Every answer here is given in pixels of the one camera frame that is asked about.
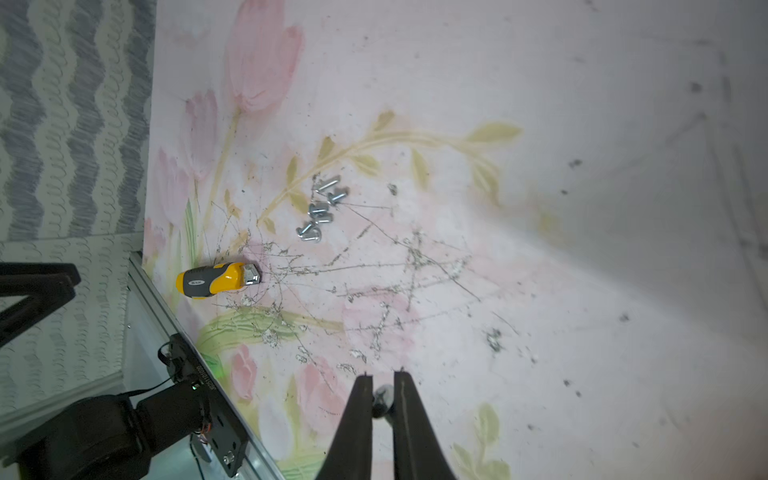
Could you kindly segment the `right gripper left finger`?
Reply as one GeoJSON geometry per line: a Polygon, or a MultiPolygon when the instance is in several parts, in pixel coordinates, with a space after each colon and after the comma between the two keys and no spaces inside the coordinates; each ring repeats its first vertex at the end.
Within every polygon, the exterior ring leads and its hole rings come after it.
{"type": "Polygon", "coordinates": [[[372,471],[373,378],[356,378],[316,480],[369,480],[372,471]]]}

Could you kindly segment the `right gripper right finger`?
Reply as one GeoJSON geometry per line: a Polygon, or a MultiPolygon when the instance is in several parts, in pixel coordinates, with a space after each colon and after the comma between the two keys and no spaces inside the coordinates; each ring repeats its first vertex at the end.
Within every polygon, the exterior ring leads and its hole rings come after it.
{"type": "Polygon", "coordinates": [[[413,377],[394,373],[392,406],[394,477],[456,480],[439,445],[413,377]]]}

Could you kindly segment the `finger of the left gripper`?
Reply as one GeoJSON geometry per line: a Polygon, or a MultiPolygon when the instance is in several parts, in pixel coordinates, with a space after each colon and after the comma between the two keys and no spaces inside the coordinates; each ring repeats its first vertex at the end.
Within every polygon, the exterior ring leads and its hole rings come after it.
{"type": "Polygon", "coordinates": [[[76,296],[81,276],[73,263],[2,263],[1,297],[19,297],[1,308],[1,347],[76,296]]]}

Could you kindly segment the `silver screw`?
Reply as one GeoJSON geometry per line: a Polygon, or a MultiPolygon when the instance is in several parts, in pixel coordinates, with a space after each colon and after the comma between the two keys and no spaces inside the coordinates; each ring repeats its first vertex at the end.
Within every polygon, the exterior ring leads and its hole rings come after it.
{"type": "Polygon", "coordinates": [[[385,384],[378,387],[373,393],[372,416],[375,419],[388,417],[393,409],[394,399],[393,385],[385,384]]]}

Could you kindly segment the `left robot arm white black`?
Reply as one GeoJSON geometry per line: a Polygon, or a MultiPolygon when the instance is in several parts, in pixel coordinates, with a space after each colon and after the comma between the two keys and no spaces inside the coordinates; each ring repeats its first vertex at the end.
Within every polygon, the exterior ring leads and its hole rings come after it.
{"type": "MultiPolygon", "coordinates": [[[[4,263],[1,294],[14,303],[1,310],[1,344],[63,307],[81,277],[72,263],[4,263]]],[[[64,408],[16,440],[1,444],[5,479],[141,479],[152,458],[199,431],[210,418],[206,390],[180,378],[173,385],[89,397],[64,408]]]]}

